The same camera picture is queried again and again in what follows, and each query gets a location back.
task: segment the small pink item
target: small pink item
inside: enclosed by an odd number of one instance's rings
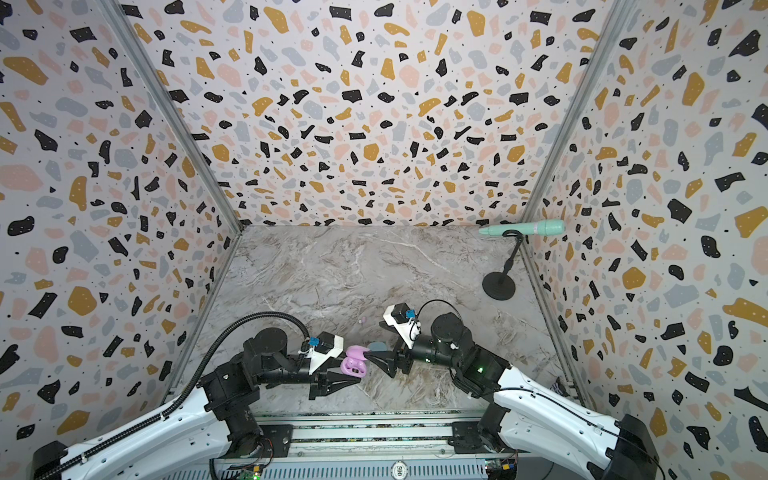
[[[344,375],[356,376],[360,379],[366,376],[368,369],[366,368],[366,357],[363,354],[369,351],[370,349],[364,346],[350,346],[346,350],[346,358],[341,362],[341,372]]]

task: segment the marble floor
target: marble floor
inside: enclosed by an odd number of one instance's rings
[[[482,277],[500,270],[513,242],[481,238],[473,227],[248,227],[210,315],[181,375],[186,383],[227,325],[249,313],[279,310],[302,320],[313,335],[326,330],[345,346],[373,341],[394,345],[379,328],[388,305],[418,309],[430,299],[456,305],[476,343],[506,358],[542,385],[562,375],[544,318],[522,259],[510,272],[517,292],[505,302],[482,291]],[[422,330],[450,307],[430,303]],[[245,339],[266,326],[288,332],[289,351],[299,349],[298,329],[278,319],[256,320],[227,338],[206,373],[242,351]],[[261,390],[255,412],[373,412],[484,409],[451,384],[442,367],[416,362],[409,376],[390,379],[373,365],[356,386],[310,401],[308,386]]]

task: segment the terrazzo wallpaper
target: terrazzo wallpaper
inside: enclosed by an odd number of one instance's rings
[[[667,478],[768,478],[768,2],[638,6],[536,206],[567,224],[537,274]]]
[[[235,234],[92,2],[0,2],[0,478],[161,401]]]
[[[517,220],[612,0],[126,0],[246,224]]]

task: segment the microphone stand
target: microphone stand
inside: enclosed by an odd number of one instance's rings
[[[520,244],[523,241],[523,234],[517,230],[506,230],[502,237],[515,237],[515,248],[512,255],[504,262],[504,271],[491,272],[482,279],[482,289],[494,300],[509,300],[515,295],[515,282],[509,278],[509,270],[515,261]]]

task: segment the black round base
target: black round base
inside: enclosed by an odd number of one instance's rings
[[[515,282],[501,272],[491,272],[482,279],[482,289],[494,300],[509,300],[515,295]]]

